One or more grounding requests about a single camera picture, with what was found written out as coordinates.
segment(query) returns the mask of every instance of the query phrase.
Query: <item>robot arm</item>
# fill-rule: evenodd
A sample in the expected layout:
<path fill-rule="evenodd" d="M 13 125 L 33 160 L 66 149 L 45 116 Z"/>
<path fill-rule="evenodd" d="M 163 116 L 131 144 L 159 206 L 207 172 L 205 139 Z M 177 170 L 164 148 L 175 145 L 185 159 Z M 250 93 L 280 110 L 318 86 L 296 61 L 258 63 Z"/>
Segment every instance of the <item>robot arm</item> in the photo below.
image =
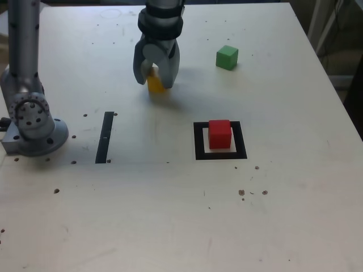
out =
<path fill-rule="evenodd" d="M 153 64 L 161 82 L 171 88 L 179 70 L 176 38 L 183 28 L 185 0 L 147 0 L 138 17 L 142 32 L 135 46 L 133 70 L 145 84 Z M 0 87 L 11 118 L 2 140 L 8 154 L 45 155 L 64 144 L 66 124 L 52 118 L 38 74 L 40 0 L 9 0 L 9 68 Z"/>
<path fill-rule="evenodd" d="M 138 17 L 142 32 L 135 46 L 133 70 L 136 81 L 145 84 L 153 64 L 159 67 L 164 88 L 171 88 L 179 70 L 176 38 L 183 28 L 185 0 L 147 0 Z"/>
<path fill-rule="evenodd" d="M 9 0 L 9 67 L 0 86 L 12 123 L 2 140 L 8 154 L 44 155 L 68 137 L 53 119 L 38 74 L 39 0 Z"/>

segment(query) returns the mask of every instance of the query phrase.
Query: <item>yellow cube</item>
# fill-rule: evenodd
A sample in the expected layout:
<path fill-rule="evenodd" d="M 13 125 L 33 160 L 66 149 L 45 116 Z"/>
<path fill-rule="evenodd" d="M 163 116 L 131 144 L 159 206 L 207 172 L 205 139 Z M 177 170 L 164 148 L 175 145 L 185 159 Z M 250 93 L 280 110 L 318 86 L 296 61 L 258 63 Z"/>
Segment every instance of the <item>yellow cube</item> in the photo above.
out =
<path fill-rule="evenodd" d="M 150 74 L 147 77 L 147 88 L 149 89 L 149 92 L 161 93 L 166 91 L 163 84 L 161 83 L 158 74 L 158 68 L 156 67 L 152 67 L 150 70 Z"/>

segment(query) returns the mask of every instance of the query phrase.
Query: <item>white table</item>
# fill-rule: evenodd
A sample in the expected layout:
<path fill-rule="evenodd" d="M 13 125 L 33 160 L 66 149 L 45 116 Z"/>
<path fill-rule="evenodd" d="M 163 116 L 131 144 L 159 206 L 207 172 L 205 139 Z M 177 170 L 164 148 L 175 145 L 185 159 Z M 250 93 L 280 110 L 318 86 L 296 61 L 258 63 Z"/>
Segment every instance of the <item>white table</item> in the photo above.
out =
<path fill-rule="evenodd" d="M 77 137 L 0 149 L 0 271 L 361 271 L 363 144 L 290 5 L 187 6 L 157 97 L 132 72 L 141 8 L 41 13 L 40 78 Z M 225 44 L 234 71 L 215 67 Z M 95 164 L 105 111 L 112 162 Z M 196 161 L 193 122 L 224 118 L 248 159 Z"/>

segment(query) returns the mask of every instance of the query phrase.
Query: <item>black tape strip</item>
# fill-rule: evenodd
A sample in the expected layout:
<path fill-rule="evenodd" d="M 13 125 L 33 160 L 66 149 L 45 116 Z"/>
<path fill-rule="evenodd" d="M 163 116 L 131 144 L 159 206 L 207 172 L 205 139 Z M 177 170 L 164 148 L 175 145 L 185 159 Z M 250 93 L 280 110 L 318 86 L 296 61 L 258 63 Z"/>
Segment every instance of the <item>black tape strip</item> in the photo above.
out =
<path fill-rule="evenodd" d="M 106 163 L 114 112 L 105 112 L 95 163 Z"/>

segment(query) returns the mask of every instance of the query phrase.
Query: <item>cable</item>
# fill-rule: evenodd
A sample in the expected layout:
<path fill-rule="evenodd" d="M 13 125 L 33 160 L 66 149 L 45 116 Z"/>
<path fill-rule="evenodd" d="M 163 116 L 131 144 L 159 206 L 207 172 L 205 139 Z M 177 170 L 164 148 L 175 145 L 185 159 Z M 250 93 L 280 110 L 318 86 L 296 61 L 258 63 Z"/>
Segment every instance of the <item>cable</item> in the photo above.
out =
<path fill-rule="evenodd" d="M 335 23 L 336 23 L 337 31 L 335 32 L 335 34 L 330 42 L 329 47 L 327 47 L 326 44 L 324 44 L 324 54 L 321 56 L 318 56 L 319 58 L 322 58 L 322 60 L 321 60 L 322 65 L 323 65 L 324 59 L 325 58 L 327 59 L 327 64 L 325 67 L 326 72 L 328 71 L 328 67 L 329 67 L 329 56 L 328 55 L 329 55 L 330 48 L 333 46 L 339 32 L 341 31 L 339 20 L 338 20 L 338 11 L 337 11 L 337 6 L 338 6 L 339 0 L 333 0 L 333 1 L 334 1 L 334 16 L 335 16 Z"/>

